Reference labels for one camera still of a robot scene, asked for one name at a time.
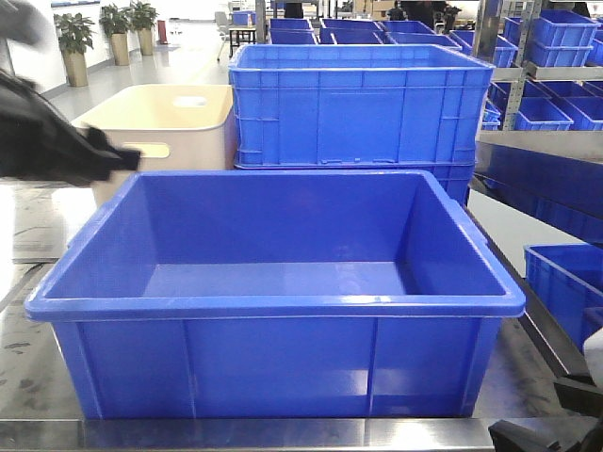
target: crate handle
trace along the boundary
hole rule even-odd
[[[124,148],[135,148],[142,153],[142,158],[168,158],[170,146],[166,143],[122,143]]]

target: crate rim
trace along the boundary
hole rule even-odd
[[[549,249],[550,248],[559,248],[559,247],[590,248],[591,246],[592,245],[590,245],[588,243],[562,243],[562,244],[545,243],[545,244],[525,245],[524,251],[526,254],[529,253],[534,256],[538,256],[539,259],[541,259],[543,262],[546,262],[547,264],[554,267],[555,269],[559,270],[564,276],[567,276],[568,278],[570,278],[571,280],[573,280],[576,283],[580,283],[580,285],[584,285],[584,286],[588,287],[590,290],[592,290],[593,292],[596,292],[601,298],[603,298],[603,291],[601,291],[600,289],[597,289],[596,287],[594,287],[591,284],[588,284],[582,278],[577,277],[573,273],[570,273],[566,268],[564,268],[561,265],[557,264],[556,262],[550,260],[549,258],[547,258],[541,252],[538,251],[539,249],[542,249],[542,248],[549,248]]]
[[[82,252],[82,245],[89,242],[105,225],[111,217],[113,210],[125,198],[130,189],[138,180],[145,178],[161,178],[176,176],[188,177],[220,177],[220,178],[245,178],[245,177],[354,177],[365,175],[368,177],[383,177],[384,174],[408,174],[420,177],[432,190],[441,203],[441,207],[454,221],[460,234],[466,239],[483,264],[496,281],[497,294],[491,295],[396,295],[373,294],[362,296],[272,296],[271,299],[280,301],[278,304],[266,306],[264,296],[256,297],[124,297],[124,298],[65,298],[52,299],[48,293],[57,284],[62,274],[73,264]],[[306,306],[300,306],[301,299],[310,299]],[[199,300],[205,300],[200,307]],[[166,302],[177,301],[178,306],[170,306],[166,315]],[[229,306],[224,302],[233,301]],[[42,279],[38,288],[25,302],[27,317],[39,321],[78,322],[92,320],[166,320],[190,318],[267,318],[267,317],[298,317],[304,315],[305,310],[315,310],[317,302],[324,313],[313,316],[377,316],[377,317],[496,317],[521,316],[525,308],[525,296],[519,286],[514,282],[504,266],[488,249],[487,241],[477,226],[469,219],[462,207],[448,197],[446,191],[437,182],[435,177],[427,171],[414,169],[375,169],[375,170],[249,170],[249,171],[148,171],[135,173],[123,183],[116,195],[103,204],[88,220],[86,225],[77,233],[70,242],[70,246],[57,262],[55,267]]]
[[[243,54],[247,52],[247,49],[251,48],[260,48],[260,47],[272,47],[272,48],[301,48],[301,47],[309,47],[312,49],[317,49],[321,47],[331,48],[333,46],[326,45],[313,45],[313,44],[246,44],[236,50],[235,54],[231,58],[228,63],[229,71],[238,71],[238,72],[290,72],[290,71],[303,71],[303,72],[315,72],[315,71],[329,71],[329,72],[399,72],[399,71],[493,71],[495,69],[495,65],[492,63],[487,63],[473,56],[468,56],[452,50],[446,46],[437,45],[437,44],[404,44],[405,48],[408,47],[432,47],[443,52],[452,54],[454,57],[461,57],[463,59],[467,59],[473,63],[476,63],[475,66],[471,67],[463,67],[463,66],[450,66],[450,67],[439,67],[439,68],[430,68],[430,67],[412,67],[412,68],[240,68],[237,66],[239,60],[242,58]],[[346,49],[346,48],[374,48],[380,47],[379,45],[374,44],[345,44],[338,45],[338,49]]]

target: chair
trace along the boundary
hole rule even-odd
[[[220,38],[222,39],[222,45],[220,46],[220,50],[218,51],[217,60],[220,61],[220,55],[222,50],[224,49],[224,44],[227,40],[230,39],[230,24],[228,23],[228,17],[224,11],[216,11],[214,13],[214,18],[216,19],[216,26],[218,27],[218,33],[220,33]]]

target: table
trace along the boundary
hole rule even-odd
[[[235,47],[241,44],[255,44],[255,26],[233,26],[229,30],[230,57]]]

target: cream plastic bin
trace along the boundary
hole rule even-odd
[[[82,134],[102,129],[115,146],[142,151],[139,170],[228,170],[236,129],[229,85],[138,85],[123,89],[73,120]],[[109,200],[130,171],[92,184],[97,205]]]

